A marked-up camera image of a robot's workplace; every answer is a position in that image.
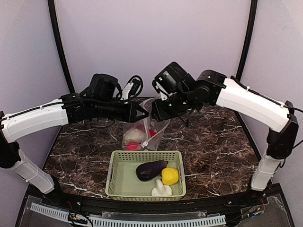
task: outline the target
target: brown marble surface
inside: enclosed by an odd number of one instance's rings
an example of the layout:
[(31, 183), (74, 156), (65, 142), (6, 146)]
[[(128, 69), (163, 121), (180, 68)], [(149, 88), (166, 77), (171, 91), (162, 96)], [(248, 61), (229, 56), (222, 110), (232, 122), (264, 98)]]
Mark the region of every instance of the brown marble surface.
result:
[[(45, 171), (65, 192), (107, 198), (105, 185), (111, 153), (121, 150), (123, 123), (83, 121), (64, 126)], [(227, 195), (246, 190), (258, 160), (233, 111), (203, 107), (190, 116), (190, 127), (172, 119), (158, 150), (183, 156), (187, 194), (183, 199)]]

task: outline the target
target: green plastic basket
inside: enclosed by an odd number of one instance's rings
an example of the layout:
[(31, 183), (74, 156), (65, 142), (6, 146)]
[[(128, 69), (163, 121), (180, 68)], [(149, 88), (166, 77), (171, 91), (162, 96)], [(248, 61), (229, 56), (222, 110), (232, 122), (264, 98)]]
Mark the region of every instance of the green plastic basket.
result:
[[(142, 163), (168, 161), (167, 167), (179, 171), (179, 181), (171, 186), (171, 196), (152, 196), (157, 176), (142, 182), (136, 175), (136, 168)], [(112, 153), (108, 168), (105, 193), (109, 198), (119, 201), (178, 201), (186, 194), (185, 175), (182, 155), (179, 151), (121, 151)]]

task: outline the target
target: clear plastic bag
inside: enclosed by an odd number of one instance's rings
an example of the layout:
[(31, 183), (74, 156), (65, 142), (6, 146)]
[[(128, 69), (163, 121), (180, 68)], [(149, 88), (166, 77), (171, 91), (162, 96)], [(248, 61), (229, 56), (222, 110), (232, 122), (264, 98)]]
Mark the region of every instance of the clear plastic bag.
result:
[(151, 118), (152, 102), (159, 97), (150, 98), (142, 106), (150, 115), (136, 123), (126, 123), (123, 127), (122, 148), (125, 150), (157, 150), (170, 120), (157, 122)]

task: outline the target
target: purple eggplant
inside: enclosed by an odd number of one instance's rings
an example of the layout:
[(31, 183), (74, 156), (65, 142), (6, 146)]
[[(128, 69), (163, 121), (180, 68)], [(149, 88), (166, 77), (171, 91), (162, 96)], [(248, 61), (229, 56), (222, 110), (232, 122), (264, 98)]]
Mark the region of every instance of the purple eggplant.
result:
[(167, 163), (166, 161), (143, 163), (136, 169), (137, 177), (140, 181), (149, 181), (158, 176), (166, 168)]

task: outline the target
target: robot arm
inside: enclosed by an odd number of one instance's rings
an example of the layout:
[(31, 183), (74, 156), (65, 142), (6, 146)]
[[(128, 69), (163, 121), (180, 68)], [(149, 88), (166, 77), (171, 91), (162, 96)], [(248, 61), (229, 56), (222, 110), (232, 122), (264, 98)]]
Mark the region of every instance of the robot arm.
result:
[(159, 73), (152, 85), (161, 96), (152, 104), (151, 114), (157, 121), (179, 117), (191, 108), (199, 111), (205, 103), (238, 111), (269, 127), (267, 151), (251, 180), (253, 190), (263, 191), (292, 152), (298, 123), (289, 101), (277, 102), (212, 70), (194, 80), (176, 62)]
[[(131, 101), (140, 93), (137, 92), (139, 87), (142, 90), (143, 82), (139, 76), (131, 78), (122, 90), (116, 78), (95, 74), (90, 86), (80, 94), (64, 95), (19, 113), (4, 115), (0, 112), (0, 167), (14, 171), (42, 193), (50, 193), (55, 188), (54, 178), (29, 160), (16, 141), (43, 129), (93, 118), (124, 122), (143, 119), (148, 112)], [(113, 98), (115, 88), (118, 88), (119, 98)]]

